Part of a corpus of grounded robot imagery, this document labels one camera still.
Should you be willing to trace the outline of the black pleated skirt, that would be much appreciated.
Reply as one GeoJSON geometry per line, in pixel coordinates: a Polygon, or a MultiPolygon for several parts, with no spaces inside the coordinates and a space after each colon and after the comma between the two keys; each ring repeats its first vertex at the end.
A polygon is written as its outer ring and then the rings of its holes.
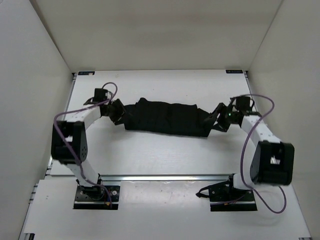
{"type": "Polygon", "coordinates": [[[125,106],[123,123],[129,131],[206,138],[213,120],[210,113],[196,104],[149,101],[142,97],[135,104],[125,106]]]}

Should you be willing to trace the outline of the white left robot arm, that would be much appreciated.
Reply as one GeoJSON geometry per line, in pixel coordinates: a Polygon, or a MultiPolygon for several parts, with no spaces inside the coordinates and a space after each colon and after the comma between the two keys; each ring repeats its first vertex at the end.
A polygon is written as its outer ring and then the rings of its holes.
{"type": "Polygon", "coordinates": [[[108,203],[112,202],[110,191],[88,160],[86,131],[101,117],[110,117],[114,123],[121,120],[125,108],[119,99],[114,99],[117,92],[117,86],[115,92],[96,88],[94,96],[82,108],[57,114],[51,140],[51,157],[71,170],[85,194],[95,201],[105,199],[108,203]]]}

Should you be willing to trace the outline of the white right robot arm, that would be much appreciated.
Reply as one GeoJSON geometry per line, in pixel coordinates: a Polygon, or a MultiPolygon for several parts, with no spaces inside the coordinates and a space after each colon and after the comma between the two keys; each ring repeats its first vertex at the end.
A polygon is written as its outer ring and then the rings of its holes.
{"type": "Polygon", "coordinates": [[[204,121],[216,131],[227,132],[230,125],[238,125],[247,134],[240,155],[240,172],[230,176],[231,183],[224,187],[229,200],[240,197],[242,190],[288,186],[292,182],[295,148],[281,141],[264,123],[270,113],[258,112],[254,99],[244,94],[230,98],[228,105],[219,103],[204,121]]]}

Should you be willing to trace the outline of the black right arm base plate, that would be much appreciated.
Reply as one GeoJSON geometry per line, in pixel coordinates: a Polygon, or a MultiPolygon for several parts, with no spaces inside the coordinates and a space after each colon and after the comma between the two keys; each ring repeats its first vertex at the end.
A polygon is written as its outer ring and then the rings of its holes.
{"type": "Polygon", "coordinates": [[[209,199],[211,212],[255,212],[258,210],[251,190],[233,188],[227,180],[201,188],[198,198],[209,199]]]}

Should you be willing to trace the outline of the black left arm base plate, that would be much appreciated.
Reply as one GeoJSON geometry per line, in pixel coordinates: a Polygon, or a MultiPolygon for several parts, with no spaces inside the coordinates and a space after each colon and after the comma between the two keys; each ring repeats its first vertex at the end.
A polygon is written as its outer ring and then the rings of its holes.
{"type": "Polygon", "coordinates": [[[120,199],[120,185],[105,185],[111,200],[104,189],[84,187],[78,185],[75,192],[74,210],[118,210],[120,199]]]}

